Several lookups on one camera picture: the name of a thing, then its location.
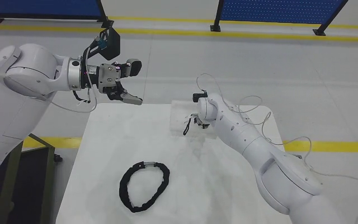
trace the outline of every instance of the white floor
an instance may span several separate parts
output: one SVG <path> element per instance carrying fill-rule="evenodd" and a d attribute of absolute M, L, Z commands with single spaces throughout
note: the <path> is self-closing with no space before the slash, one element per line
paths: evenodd
<path fill-rule="evenodd" d="M 37 43 L 53 53 L 77 57 L 96 34 L 59 32 L 0 31 L 0 48 Z M 258 95 L 275 114 L 284 140 L 306 135 L 314 141 L 358 141 L 358 43 L 322 41 L 222 39 L 184 36 L 121 35 L 121 56 L 125 62 L 143 62 L 137 77 L 123 80 L 128 91 L 145 103 L 170 104 L 191 100 L 198 92 L 195 79 L 201 73 L 216 77 L 224 96 L 238 103 L 245 96 Z M 100 56 L 89 64 L 106 62 Z M 209 91 L 217 87 L 209 77 L 199 80 Z M 55 102 L 86 110 L 71 92 L 58 92 Z M 109 102 L 100 96 L 100 102 Z M 245 104 L 255 104 L 247 100 Z M 88 114 L 48 108 L 34 133 L 38 136 L 80 137 Z M 56 175 L 55 204 L 59 205 L 74 150 L 62 150 L 68 165 Z M 356 175 L 356 153 L 314 153 L 310 159 L 317 169 Z M 327 193 L 354 223 L 358 216 L 356 181 L 323 178 Z"/>

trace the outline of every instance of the white robotic arm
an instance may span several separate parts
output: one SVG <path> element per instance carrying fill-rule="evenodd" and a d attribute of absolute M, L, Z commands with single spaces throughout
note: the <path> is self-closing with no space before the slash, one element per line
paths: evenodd
<path fill-rule="evenodd" d="M 101 32 L 79 59 L 52 54 L 36 44 L 0 50 L 0 164 L 34 130 L 57 91 L 74 91 L 77 99 L 75 91 L 92 87 L 90 78 L 110 100 L 142 104 L 120 82 L 136 76 L 142 63 L 129 59 L 125 64 L 86 66 L 85 58 L 97 53 L 107 60 L 120 54 L 120 37 L 113 28 Z"/>
<path fill-rule="evenodd" d="M 225 101 L 230 108 L 235 106 Z M 246 114 L 234 113 L 218 94 L 199 98 L 198 119 L 252 166 L 264 200 L 293 224 L 343 224 L 338 210 L 321 194 L 322 183 L 297 158 L 269 143 Z"/>

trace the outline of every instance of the blue partition panel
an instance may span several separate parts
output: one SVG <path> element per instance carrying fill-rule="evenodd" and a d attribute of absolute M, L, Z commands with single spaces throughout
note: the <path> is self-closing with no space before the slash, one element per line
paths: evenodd
<path fill-rule="evenodd" d="M 324 24 L 342 0 L 224 0 L 221 20 Z"/>
<path fill-rule="evenodd" d="M 96 0 L 0 0 L 0 14 L 100 17 Z"/>

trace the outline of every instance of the wire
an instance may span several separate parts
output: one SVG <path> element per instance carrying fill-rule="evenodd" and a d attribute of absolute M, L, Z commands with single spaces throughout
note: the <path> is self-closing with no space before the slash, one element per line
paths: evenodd
<path fill-rule="evenodd" d="M 198 87 L 201 91 L 204 91 L 202 88 L 200 88 L 199 83 L 198 83 L 199 78 L 200 78 L 202 75 L 204 75 L 204 74 L 207 74 L 208 76 L 210 76 L 210 77 L 215 81 L 216 86 L 218 87 L 218 89 L 219 89 L 219 91 L 220 91 L 220 96 L 222 97 L 222 100 L 223 100 L 224 104 L 229 108 L 230 111 L 239 114 L 239 115 L 241 116 L 241 118 L 242 118 L 246 123 L 248 123 L 248 124 L 260 125 L 260 124 L 263 124 L 263 123 L 264 123 L 264 121 L 263 121 L 263 122 L 261 122 L 261 123 L 255 124 L 255 123 L 249 122 L 249 118 L 243 118 L 243 117 L 242 117 L 242 114 L 247 113 L 247 112 L 250 112 L 250 111 L 253 111 L 254 109 L 256 109 L 256 108 L 258 108 L 259 106 L 261 106 L 261 104 L 262 104 L 262 98 L 261 98 L 261 97 L 254 95 L 254 96 L 246 96 L 246 97 L 240 99 L 239 105 L 238 105 L 238 111 L 236 111 L 233 106 L 230 106 L 230 105 L 225 101 L 224 96 L 223 96 L 223 92 L 222 92 L 222 90 L 221 90 L 221 88 L 220 88 L 220 86 L 219 86 L 219 84 L 218 84 L 218 82 L 217 82 L 217 80 L 216 80 L 216 78 L 215 78 L 214 76 L 212 76 L 212 75 L 210 75 L 210 74 L 208 74 L 208 73 L 202 73 L 202 74 L 200 74 L 199 76 L 196 77 L 196 85 L 197 85 L 197 87 Z M 242 102 L 244 99 L 247 99 L 247 98 L 249 98 L 249 97 L 259 98 L 260 103 L 257 104 L 255 107 L 249 109 L 249 110 L 240 111 L 240 104 L 241 104 L 241 102 Z"/>
<path fill-rule="evenodd" d="M 273 144 L 273 145 L 276 145 L 276 146 L 284 146 L 284 145 L 286 145 L 286 144 L 289 144 L 289 143 L 292 143 L 292 142 L 294 142 L 294 141 L 297 141 L 297 140 L 299 140 L 299 139 L 301 139 L 301 138 L 305 138 L 305 139 L 307 139 L 307 140 L 309 141 L 309 150 L 308 150 L 308 152 L 306 153 L 306 155 L 303 157 L 303 163 L 305 164 L 306 167 L 308 167 L 308 168 L 310 169 L 310 171 L 312 171 L 312 172 L 314 172 L 314 173 L 316 173 L 316 174 L 318 174 L 318 175 L 322 175 L 322 176 L 336 176 L 336 177 L 350 178 L 350 179 L 358 180 L 358 178 L 356 178 L 356 177 L 354 177 L 354 176 L 348 176 L 348 175 L 342 175 L 342 174 L 325 174 L 325 173 L 322 173 L 322 172 L 319 172 L 319 171 L 316 171 L 315 169 L 313 169 L 313 167 L 310 166 L 310 164 L 307 163 L 307 157 L 308 157 L 308 156 L 310 155 L 310 153 L 312 152 L 312 141 L 311 141 L 311 139 L 310 139 L 309 137 L 307 137 L 307 136 L 300 136 L 300 137 L 294 138 L 294 139 L 292 139 L 292 140 L 290 140 L 290 141 L 288 141 L 288 142 L 285 142 L 285 143 L 274 143 L 274 142 L 272 142 L 272 140 L 271 140 L 270 138 L 268 138 L 268 137 L 265 136 L 265 133 L 264 133 L 264 131 L 263 131 L 263 127 L 264 127 L 265 123 L 268 121 L 268 119 L 270 118 L 271 112 L 268 112 L 267 115 L 265 116 L 264 120 L 263 120 L 262 122 L 260 122 L 260 123 L 257 123 L 257 124 L 254 124 L 254 123 L 249 122 L 249 121 L 248 121 L 249 118 L 243 118 L 243 117 L 242 117 L 242 114 L 243 114 L 243 113 L 250 112 L 250 111 L 252 111 L 252 110 L 258 108 L 258 107 L 262 104 L 262 98 L 259 97 L 259 96 L 246 96 L 246 97 L 244 97 L 244 98 L 241 98 L 241 99 L 239 100 L 238 111 L 235 111 L 233 106 L 229 106 L 229 105 L 225 102 L 224 96 L 223 96 L 223 93 L 222 93 L 222 90 L 221 90 L 221 88 L 220 88 L 220 86 L 219 86 L 219 84 L 218 84 L 218 82 L 217 82 L 217 80 L 216 80 L 216 78 L 215 78 L 214 76 L 212 76 L 212 75 L 210 75 L 210 74 L 208 74 L 208 73 L 200 74 L 200 75 L 196 78 L 196 85 L 198 86 L 198 88 L 199 88 L 201 91 L 205 91 L 205 90 L 203 90 L 202 88 L 200 88 L 200 86 L 199 86 L 199 84 L 198 84 L 198 79 L 199 79 L 202 75 L 204 75 L 204 74 L 207 74 L 208 76 L 210 76 L 211 78 L 214 79 L 214 81 L 215 81 L 215 83 L 216 83 L 216 85 L 217 85 L 217 87 L 218 87 L 218 89 L 219 89 L 219 91 L 220 91 L 220 96 L 222 97 L 223 102 L 224 102 L 225 105 L 229 108 L 229 110 L 231 110 L 232 112 L 235 112 L 235 113 L 239 114 L 239 115 L 241 116 L 242 120 L 243 120 L 244 122 L 248 123 L 248 124 L 253 124 L 253 125 L 260 125 L 260 124 L 262 124 L 261 134 L 262 134 L 262 136 L 264 137 L 264 139 L 267 140 L 270 144 Z M 257 98 L 259 98 L 259 99 L 260 99 L 260 103 L 259 103 L 257 106 L 253 107 L 252 109 L 250 109 L 250 110 L 240 111 L 240 104 L 241 104 L 241 102 L 242 102 L 244 99 L 249 98 L 249 97 L 257 97 Z"/>
<path fill-rule="evenodd" d="M 59 108 L 61 108 L 61 109 L 68 110 L 68 111 L 75 112 L 75 113 L 81 113 L 81 114 L 90 113 L 90 112 L 94 111 L 94 110 L 97 108 L 97 97 L 96 97 L 96 93 L 95 93 L 95 91 L 94 91 L 94 89 L 93 89 L 93 84 L 92 84 L 92 82 L 91 82 L 90 74 L 88 73 L 88 70 L 89 70 L 89 69 L 88 69 L 87 60 L 88 60 L 88 54 L 89 54 L 89 53 L 90 53 L 90 48 L 88 47 L 88 48 L 87 48 L 87 51 L 86 51 L 86 57 L 85 57 L 85 59 L 84 59 L 84 62 L 85 62 L 85 65 L 86 65 L 87 78 L 88 78 L 89 84 L 91 85 L 92 93 L 93 93 L 93 95 L 95 96 L 95 105 L 94 105 L 94 107 L 93 107 L 91 110 L 89 110 L 89 111 L 78 111 L 78 110 L 72 110 L 72 109 L 64 108 L 63 106 L 60 106 L 60 105 L 54 103 L 52 100 L 46 99 L 48 102 L 50 102 L 51 104 L 53 104 L 53 105 L 55 105 L 55 106 L 57 106 L 57 107 L 59 107 Z"/>

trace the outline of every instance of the white table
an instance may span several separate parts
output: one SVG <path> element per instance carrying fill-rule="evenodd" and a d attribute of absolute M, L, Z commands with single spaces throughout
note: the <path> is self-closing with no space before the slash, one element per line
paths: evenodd
<path fill-rule="evenodd" d="M 260 106 L 248 115 L 258 122 L 268 111 Z M 219 138 L 169 131 L 170 113 L 170 105 L 99 104 L 88 120 L 56 223 L 291 223 L 261 198 L 254 173 L 238 152 Z M 281 141 L 273 116 L 265 130 Z M 131 213 L 119 198 L 119 182 L 140 161 L 164 163 L 169 185 L 148 210 Z M 157 168 L 134 174 L 128 185 L 132 203 L 149 200 L 161 181 Z"/>

